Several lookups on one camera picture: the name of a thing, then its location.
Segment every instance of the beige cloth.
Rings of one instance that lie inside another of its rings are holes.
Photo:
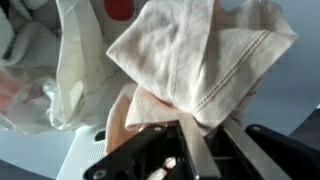
[[[227,118],[241,121],[246,95],[296,39],[269,1],[247,0],[231,11],[218,0],[149,1],[107,51],[138,84],[110,111],[107,153],[178,112],[191,113],[203,135]]]

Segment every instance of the white linen cloth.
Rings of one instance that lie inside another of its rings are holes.
[[[231,11],[219,0],[149,1],[107,51],[138,84],[110,111],[107,153],[179,112],[191,113],[203,135],[227,118],[241,121],[247,95],[296,39],[270,1],[247,0]]]

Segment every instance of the black metal machine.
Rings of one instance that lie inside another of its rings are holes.
[[[168,180],[320,179],[320,153],[260,125],[244,132],[226,121],[213,141],[204,139],[191,115],[173,127],[149,126],[89,168],[87,180],[143,180],[175,157]]]

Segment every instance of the cloth napkin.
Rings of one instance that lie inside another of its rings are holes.
[[[241,124],[259,79],[296,39],[280,6],[267,0],[231,11],[219,0],[149,1],[107,51],[137,83],[110,111],[107,153],[179,112],[191,113],[204,136],[228,118]]]

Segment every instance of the red object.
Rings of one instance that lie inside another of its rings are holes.
[[[104,0],[104,6],[109,17],[116,21],[127,21],[134,13],[133,0]]]

